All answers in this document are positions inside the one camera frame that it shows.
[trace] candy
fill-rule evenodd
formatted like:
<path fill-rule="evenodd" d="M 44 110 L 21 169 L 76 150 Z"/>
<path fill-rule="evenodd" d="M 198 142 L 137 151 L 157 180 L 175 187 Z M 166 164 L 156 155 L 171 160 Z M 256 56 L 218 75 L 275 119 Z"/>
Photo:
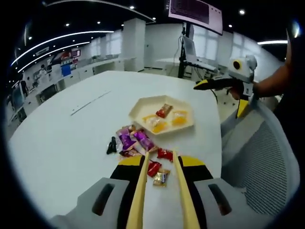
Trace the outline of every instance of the candy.
<path fill-rule="evenodd" d="M 161 168 L 161 166 L 162 165 L 159 162 L 149 160 L 147 174 L 150 177 L 154 177 L 157 174 L 158 170 Z"/>
<path fill-rule="evenodd" d="M 129 135 L 129 133 L 135 131 L 136 128 L 134 125 L 127 125 L 127 126 L 123 126 L 121 129 L 119 129 L 116 134 L 118 136 L 120 135 Z"/>
<path fill-rule="evenodd" d="M 136 131 L 133 136 L 139 141 L 146 152 L 152 152 L 157 149 L 156 145 L 148 138 L 143 130 Z"/>
<path fill-rule="evenodd" d="M 170 160 L 170 162 L 173 162 L 173 152 L 171 150 L 159 148 L 157 158 L 165 158 Z"/>
<path fill-rule="evenodd" d="M 122 129 L 116 132 L 123 143 L 123 151 L 131 149 L 131 147 L 136 143 L 136 141 L 133 141 L 129 135 L 133 129 L 135 130 L 135 127 L 133 125 L 129 125 L 124 126 Z"/>
<path fill-rule="evenodd" d="M 166 129 L 167 122 L 161 120 L 155 114 L 143 118 L 143 121 L 152 129 L 154 133 L 159 133 Z"/>
<path fill-rule="evenodd" d="M 184 125 L 187 122 L 187 111 L 173 111 L 172 125 Z"/>
<path fill-rule="evenodd" d="M 124 157 L 142 155 L 138 151 L 136 151 L 135 149 L 131 149 L 131 150 L 128 150 L 128 151 L 121 151 L 119 154 L 121 154 Z"/>
<path fill-rule="evenodd" d="M 166 118 L 167 115 L 172 110 L 173 106 L 164 104 L 159 111 L 156 112 L 156 115 L 158 115 L 161 118 Z"/>
<path fill-rule="evenodd" d="M 136 143 L 136 141 L 132 141 L 129 135 L 121 135 L 119 136 L 120 140 L 123 143 L 123 150 L 131 149 L 131 147 Z"/>
<path fill-rule="evenodd" d="M 168 169 L 160 168 L 157 172 L 156 176 L 154 177 L 153 184 L 154 186 L 166 187 L 166 182 L 168 175 L 171 171 Z"/>

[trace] office desk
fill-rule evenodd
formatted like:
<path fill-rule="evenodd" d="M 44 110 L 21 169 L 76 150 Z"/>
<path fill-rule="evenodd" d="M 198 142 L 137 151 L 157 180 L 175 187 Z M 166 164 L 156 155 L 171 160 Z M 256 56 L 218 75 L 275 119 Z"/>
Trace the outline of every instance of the office desk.
<path fill-rule="evenodd" d="M 179 58 L 165 58 L 156 60 L 153 67 L 162 68 L 162 70 L 165 71 L 166 75 L 168 76 L 178 77 L 179 64 Z M 190 67 L 186 67 L 185 72 L 191 74 L 192 69 Z"/>
<path fill-rule="evenodd" d="M 81 81 L 44 102 L 9 141 L 10 158 L 24 190 L 46 218 L 66 214 L 77 197 L 102 177 L 110 177 L 119 155 L 106 155 L 111 136 L 131 123 L 128 113 L 141 97 L 169 95 L 194 109 L 195 125 L 173 134 L 149 135 L 160 147 L 203 160 L 220 177 L 222 143 L 215 97 L 193 90 L 194 82 L 168 76 L 108 71 Z M 97 99 L 71 116 L 73 110 Z M 171 170 L 166 188 L 146 184 L 143 228 L 183 228 L 176 171 L 167 160 L 152 160 Z"/>

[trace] cable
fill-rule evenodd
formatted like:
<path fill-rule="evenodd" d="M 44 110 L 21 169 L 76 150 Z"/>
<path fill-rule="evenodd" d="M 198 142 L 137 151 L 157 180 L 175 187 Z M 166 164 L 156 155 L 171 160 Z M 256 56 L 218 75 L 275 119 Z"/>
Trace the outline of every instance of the cable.
<path fill-rule="evenodd" d="M 178 49 L 177 49 L 175 55 L 173 56 L 173 66 L 172 66 L 172 68 L 171 68 L 171 70 L 170 70 L 170 72 L 168 73 L 167 76 L 170 76 L 170 75 L 171 75 L 171 73 L 172 73 L 172 71 L 173 71 L 173 68 L 175 67 L 175 58 L 176 58 L 176 55 L 177 55 L 177 53 L 178 53 L 178 51 L 179 51 L 179 48 L 180 48 L 179 42 L 182 44 L 181 38 L 182 38 L 182 35 L 180 35 L 180 37 L 178 38 Z"/>

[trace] hexagonal tray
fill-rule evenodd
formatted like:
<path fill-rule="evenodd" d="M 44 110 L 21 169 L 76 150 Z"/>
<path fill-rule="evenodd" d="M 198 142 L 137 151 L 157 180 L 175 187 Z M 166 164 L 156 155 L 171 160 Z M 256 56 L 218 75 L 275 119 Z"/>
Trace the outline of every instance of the hexagonal tray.
<path fill-rule="evenodd" d="M 169 105 L 173 106 L 173 109 L 164 119 L 167 122 L 168 127 L 159 133 L 154 133 L 154 132 L 152 132 L 151 128 L 143 121 L 143 117 L 155 114 L 158 110 L 161 109 L 161 107 L 164 104 L 169 104 Z M 182 126 L 172 126 L 173 111 L 178 111 L 178 110 L 185 110 L 188 112 L 187 123 Z M 144 127 L 146 130 L 148 130 L 149 132 L 151 132 L 154 135 L 168 133 L 171 131 L 177 131 L 177 130 L 184 129 L 186 127 L 194 125 L 194 115 L 193 115 L 192 107 L 186 102 L 171 98 L 167 95 L 139 99 L 138 102 L 135 104 L 135 106 L 130 111 L 129 117 L 134 122 L 141 125 L 142 127 Z"/>

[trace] person's hand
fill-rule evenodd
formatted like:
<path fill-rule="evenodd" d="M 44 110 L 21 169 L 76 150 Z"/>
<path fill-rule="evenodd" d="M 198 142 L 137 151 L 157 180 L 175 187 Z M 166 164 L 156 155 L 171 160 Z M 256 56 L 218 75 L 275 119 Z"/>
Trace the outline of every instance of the person's hand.
<path fill-rule="evenodd" d="M 229 90 L 229 93 L 232 95 L 232 97 L 235 99 L 235 100 L 239 100 L 240 99 L 240 91 L 237 89 L 237 88 L 234 88 L 234 87 L 231 87 Z"/>

